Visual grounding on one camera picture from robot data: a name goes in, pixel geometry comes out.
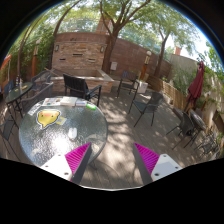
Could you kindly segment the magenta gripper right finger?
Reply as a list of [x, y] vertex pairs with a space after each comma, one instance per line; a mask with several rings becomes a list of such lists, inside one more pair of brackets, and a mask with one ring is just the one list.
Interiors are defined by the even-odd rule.
[[133, 145], [133, 154], [144, 185], [182, 169], [168, 154], [157, 154], [138, 143]]

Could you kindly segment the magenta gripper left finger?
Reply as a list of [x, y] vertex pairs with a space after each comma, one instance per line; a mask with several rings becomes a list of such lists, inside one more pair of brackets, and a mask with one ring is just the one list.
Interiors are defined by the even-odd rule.
[[79, 184], [92, 153], [91, 143], [79, 146], [65, 155], [56, 154], [41, 169]]

